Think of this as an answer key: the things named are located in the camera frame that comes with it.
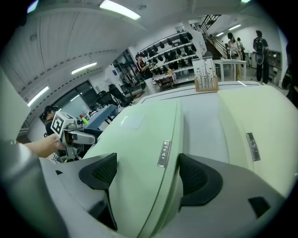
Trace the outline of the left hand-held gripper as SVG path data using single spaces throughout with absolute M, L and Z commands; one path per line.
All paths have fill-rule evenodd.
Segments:
M 78 159 L 82 150 L 81 145 L 92 145 L 97 142 L 95 135 L 83 132 L 78 120 L 66 112 L 55 113 L 51 129 L 59 137 L 66 151 L 64 156 L 66 159 Z

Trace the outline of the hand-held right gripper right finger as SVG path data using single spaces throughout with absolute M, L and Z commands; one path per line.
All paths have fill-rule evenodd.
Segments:
M 183 195 L 159 238 L 257 238 L 284 203 L 249 169 L 184 153 L 178 164 Z

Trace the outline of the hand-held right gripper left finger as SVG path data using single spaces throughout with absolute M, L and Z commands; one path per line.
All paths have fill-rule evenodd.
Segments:
M 117 154 L 66 164 L 41 161 L 46 196 L 55 218 L 54 238 L 116 238 L 109 187 L 117 173 Z

